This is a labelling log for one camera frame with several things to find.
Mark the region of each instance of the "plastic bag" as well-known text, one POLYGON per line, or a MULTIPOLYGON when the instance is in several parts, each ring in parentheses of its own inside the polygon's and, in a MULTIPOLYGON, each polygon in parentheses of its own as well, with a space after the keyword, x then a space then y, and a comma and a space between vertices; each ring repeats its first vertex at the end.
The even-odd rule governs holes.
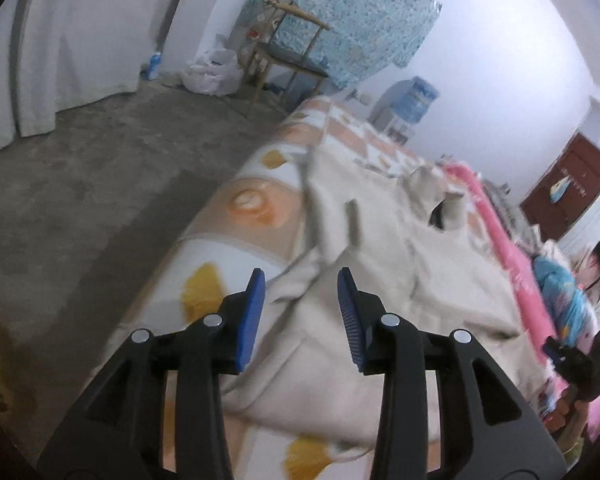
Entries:
POLYGON ((242 69, 233 50, 217 48, 189 63, 182 72, 187 90, 197 94, 235 94, 242 82, 242 69))

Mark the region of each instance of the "wooden stool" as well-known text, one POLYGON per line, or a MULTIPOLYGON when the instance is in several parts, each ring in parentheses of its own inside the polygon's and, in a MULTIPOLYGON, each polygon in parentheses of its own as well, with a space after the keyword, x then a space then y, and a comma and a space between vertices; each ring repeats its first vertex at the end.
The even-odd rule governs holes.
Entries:
POLYGON ((251 108, 253 107, 253 104, 258 100, 258 95, 260 95, 260 90, 262 89, 262 86, 264 85, 265 81, 267 80, 267 76, 269 75, 269 69, 271 68, 271 66, 273 64, 284 66, 284 67, 288 68, 289 70, 292 70, 294 73, 291 76, 291 81, 289 81, 289 84, 286 86, 286 88, 282 92, 282 95, 280 96, 280 100, 284 99, 287 91, 289 90, 289 88, 291 88, 291 85, 296 80, 296 76, 298 76, 299 72, 301 72, 303 74, 307 74, 318 80, 318 82, 316 83, 316 85, 314 87, 314 91, 312 92, 312 95, 315 95, 318 93, 318 90, 320 90, 320 86, 322 85, 322 82, 328 77, 328 74, 324 71, 324 69, 322 67, 320 67, 318 64, 314 63, 313 61, 311 61, 309 59, 308 54, 311 51, 311 49, 314 47, 315 41, 318 39, 318 36, 320 36, 320 33, 322 32, 322 30, 323 29, 331 30, 331 27, 329 25, 327 25, 326 23, 322 22, 320 19, 316 18, 311 13, 308 13, 305 10, 302 10, 300 7, 288 5, 288 4, 273 4, 273 6, 276 7, 277 9, 284 11, 284 15, 280 19, 280 22, 278 23, 276 30, 273 31, 273 34, 271 35, 271 38, 269 39, 269 43, 259 42, 256 44, 256 46, 253 49, 253 54, 251 54, 251 58, 249 59, 249 62, 247 63, 247 66, 244 69, 244 75, 245 75, 245 79, 246 79, 249 76, 249 71, 251 69, 251 65, 253 64, 253 60, 255 59, 256 55, 260 56, 261 59, 264 59, 267 61, 267 64, 264 67, 264 70, 262 70, 258 80, 256 81, 256 89, 255 89, 255 92, 253 93, 253 98, 251 99, 251 102, 249 103, 249 108, 247 109, 247 113, 246 113, 247 117, 249 117, 249 114, 251 113, 251 108), (301 20, 306 20, 308 22, 315 23, 315 25, 318 26, 318 30, 316 31, 316 33, 314 34, 314 37, 309 42, 309 45, 307 45, 307 48, 304 50, 304 52, 302 54, 299 54, 297 52, 289 50, 288 48, 283 48, 281 46, 277 46, 276 44, 271 43, 271 40, 276 35, 276 32, 280 28, 282 21, 285 19, 285 17, 288 14, 296 16, 297 18, 300 18, 301 20))

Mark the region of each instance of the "blue water bottle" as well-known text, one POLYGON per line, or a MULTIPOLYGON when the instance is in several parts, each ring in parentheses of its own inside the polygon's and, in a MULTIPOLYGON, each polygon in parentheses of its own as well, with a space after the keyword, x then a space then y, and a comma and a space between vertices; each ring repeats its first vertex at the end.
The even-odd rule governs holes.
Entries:
POLYGON ((149 66, 146 69, 146 78, 149 81, 158 77, 158 67, 160 66, 161 60, 161 52, 154 52, 154 54, 149 58, 149 66))
POLYGON ((433 85, 421 77, 411 80, 411 88, 391 107, 392 111, 403 121, 417 124, 429 110, 429 105, 439 97, 440 93, 433 85))

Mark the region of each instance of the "concrete floor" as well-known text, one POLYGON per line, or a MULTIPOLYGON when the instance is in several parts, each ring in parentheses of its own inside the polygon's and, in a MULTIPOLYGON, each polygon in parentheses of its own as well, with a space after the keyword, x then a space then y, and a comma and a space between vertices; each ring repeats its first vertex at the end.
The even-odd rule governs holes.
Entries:
POLYGON ((218 185, 284 115, 143 83, 0 152, 8 428, 35 460, 123 312, 218 185))

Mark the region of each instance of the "beige blanket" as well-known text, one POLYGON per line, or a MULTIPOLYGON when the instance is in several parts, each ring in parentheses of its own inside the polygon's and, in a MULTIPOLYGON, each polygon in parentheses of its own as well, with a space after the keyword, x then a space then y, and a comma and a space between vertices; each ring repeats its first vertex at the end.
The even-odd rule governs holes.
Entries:
MULTIPOLYGON (((466 197, 445 194, 427 168, 391 179, 314 153, 308 171, 317 229, 313 248, 269 284, 251 365, 223 383, 224 407, 266 426, 372 446, 382 377, 351 361, 336 297, 340 268, 427 332, 470 330, 523 395, 544 385, 510 281, 468 242, 466 197), (445 230, 428 225, 443 202, 445 230)), ((440 434, 435 378, 428 377, 429 438, 440 434)))

